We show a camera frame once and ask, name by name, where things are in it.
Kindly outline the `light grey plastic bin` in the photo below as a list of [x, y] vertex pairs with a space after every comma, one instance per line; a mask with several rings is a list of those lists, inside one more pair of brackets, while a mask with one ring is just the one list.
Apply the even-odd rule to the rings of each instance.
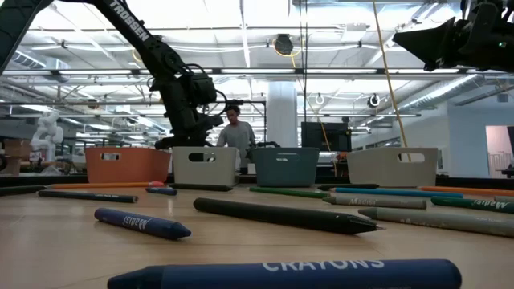
[[233, 186], [238, 156], [232, 147], [173, 147], [174, 182]]
[[411, 188], [436, 182], [436, 148], [382, 147], [347, 154], [349, 180], [353, 184]]

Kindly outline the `black monitor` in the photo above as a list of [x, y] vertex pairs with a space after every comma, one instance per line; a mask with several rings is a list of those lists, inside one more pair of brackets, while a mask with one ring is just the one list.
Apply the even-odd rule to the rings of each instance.
[[346, 123], [302, 122], [301, 146], [328, 152], [351, 152], [352, 131]]

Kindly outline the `black pen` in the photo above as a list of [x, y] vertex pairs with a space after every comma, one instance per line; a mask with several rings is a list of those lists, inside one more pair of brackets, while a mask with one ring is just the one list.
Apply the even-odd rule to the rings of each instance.
[[379, 226], [375, 222], [352, 214], [268, 206], [204, 197], [195, 199], [193, 206], [198, 211], [210, 214], [337, 234], [361, 234], [379, 230]]
[[45, 185], [21, 185], [21, 186], [0, 187], [0, 197], [36, 193], [36, 192], [38, 192], [40, 190], [44, 190], [44, 189], [46, 189]]
[[351, 189], [376, 189], [379, 188], [379, 185], [376, 184], [335, 184], [335, 185], [319, 185], [317, 186], [318, 190], [321, 191], [329, 191], [331, 189], [337, 188], [351, 188]]
[[232, 186], [226, 185], [198, 185], [198, 184], [169, 184], [169, 187], [174, 189], [189, 189], [189, 190], [206, 190], [206, 191], [217, 191], [217, 192], [228, 192], [233, 189]]

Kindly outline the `orange pencil with pink eraser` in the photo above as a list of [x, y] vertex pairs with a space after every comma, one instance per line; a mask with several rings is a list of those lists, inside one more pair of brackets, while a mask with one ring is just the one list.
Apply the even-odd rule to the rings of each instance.
[[137, 188], [137, 187], [163, 187], [165, 183], [151, 182], [117, 182], [117, 183], [73, 183], [48, 185], [50, 189], [93, 189], [93, 188]]

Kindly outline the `dark green wax crayon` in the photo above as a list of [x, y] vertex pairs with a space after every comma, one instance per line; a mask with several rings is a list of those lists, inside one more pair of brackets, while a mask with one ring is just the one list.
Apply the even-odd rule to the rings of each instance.
[[437, 206], [451, 206], [471, 210], [485, 210], [497, 213], [514, 214], [514, 203], [508, 201], [489, 201], [483, 199], [463, 199], [455, 197], [432, 197], [430, 201]]

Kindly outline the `teal plastic bin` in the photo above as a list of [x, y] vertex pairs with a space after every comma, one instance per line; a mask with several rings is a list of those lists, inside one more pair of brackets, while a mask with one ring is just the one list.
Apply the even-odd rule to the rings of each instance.
[[317, 148], [257, 148], [251, 153], [260, 187], [310, 187], [316, 180]]

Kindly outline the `person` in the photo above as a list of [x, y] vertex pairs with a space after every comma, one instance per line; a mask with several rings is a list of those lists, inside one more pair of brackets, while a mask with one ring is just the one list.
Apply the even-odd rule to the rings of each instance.
[[251, 145], [255, 145], [255, 134], [248, 122], [239, 120], [239, 106], [229, 105], [226, 107], [226, 117], [229, 124], [219, 133], [218, 147], [237, 148], [240, 155], [240, 173], [248, 174], [247, 150]]

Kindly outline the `blue pencil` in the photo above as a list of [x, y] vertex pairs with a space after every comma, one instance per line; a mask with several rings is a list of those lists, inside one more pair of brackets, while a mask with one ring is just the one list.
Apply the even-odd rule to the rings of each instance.
[[403, 196], [403, 197], [453, 197], [463, 198], [462, 193], [445, 193], [421, 190], [400, 190], [400, 189], [361, 189], [361, 188], [333, 188], [329, 189], [334, 193], [356, 193], [384, 196]]

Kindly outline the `dark navy pencil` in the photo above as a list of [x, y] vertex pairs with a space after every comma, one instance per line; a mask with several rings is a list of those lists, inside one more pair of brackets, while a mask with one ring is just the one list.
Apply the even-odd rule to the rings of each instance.
[[37, 192], [36, 194], [39, 197], [60, 197], [60, 198], [93, 200], [93, 201], [113, 201], [113, 202], [122, 202], [122, 203], [138, 202], [137, 196], [129, 196], [129, 195], [63, 192], [63, 191], [53, 191], [53, 190], [41, 190], [41, 191]]

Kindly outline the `orange plastic bin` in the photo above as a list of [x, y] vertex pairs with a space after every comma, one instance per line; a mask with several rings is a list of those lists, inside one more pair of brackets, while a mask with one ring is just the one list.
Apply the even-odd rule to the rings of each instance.
[[164, 182], [171, 154], [148, 148], [95, 147], [85, 149], [90, 183]]

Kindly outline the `silver ventilation duct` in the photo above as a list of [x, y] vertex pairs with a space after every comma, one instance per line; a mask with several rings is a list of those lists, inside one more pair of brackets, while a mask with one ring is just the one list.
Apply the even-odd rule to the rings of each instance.
[[473, 74], [458, 79], [437, 82], [407, 97], [398, 105], [398, 111], [403, 113], [407, 110], [420, 109], [421, 107], [437, 104], [440, 101], [448, 100], [473, 90], [485, 81], [484, 76]]

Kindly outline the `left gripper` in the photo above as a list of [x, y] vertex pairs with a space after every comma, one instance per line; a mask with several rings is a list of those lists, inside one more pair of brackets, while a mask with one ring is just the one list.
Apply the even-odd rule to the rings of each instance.
[[206, 115], [191, 103], [189, 77], [182, 75], [159, 79], [159, 92], [165, 106], [165, 116], [169, 118], [175, 136], [165, 137], [155, 142], [155, 149], [169, 149], [176, 145], [186, 147], [210, 147], [206, 133], [213, 127], [223, 124], [220, 115]]

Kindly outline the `white round column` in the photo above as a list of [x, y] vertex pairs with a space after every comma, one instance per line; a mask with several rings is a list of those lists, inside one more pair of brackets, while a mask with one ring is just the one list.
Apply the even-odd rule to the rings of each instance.
[[270, 82], [267, 93], [267, 140], [297, 146], [297, 92], [292, 81]]

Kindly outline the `green pencil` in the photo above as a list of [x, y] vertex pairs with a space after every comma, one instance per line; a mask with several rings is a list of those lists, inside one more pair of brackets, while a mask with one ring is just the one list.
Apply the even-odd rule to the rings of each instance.
[[307, 198], [316, 198], [316, 199], [322, 199], [322, 198], [328, 196], [327, 193], [291, 190], [291, 189], [250, 187], [249, 190], [251, 192], [255, 192], [255, 193], [270, 193], [270, 194], [277, 194], [277, 195], [285, 195], [285, 196], [293, 196], [293, 197], [307, 197]]

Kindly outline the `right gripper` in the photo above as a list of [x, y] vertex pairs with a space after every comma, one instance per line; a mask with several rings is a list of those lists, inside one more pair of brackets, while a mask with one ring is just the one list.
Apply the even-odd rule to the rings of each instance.
[[[450, 18], [435, 28], [398, 32], [393, 41], [420, 59], [425, 71], [456, 66], [494, 70], [498, 63], [492, 37], [498, 19], [498, 2], [476, 2], [466, 18]], [[453, 35], [453, 43], [448, 43]]]

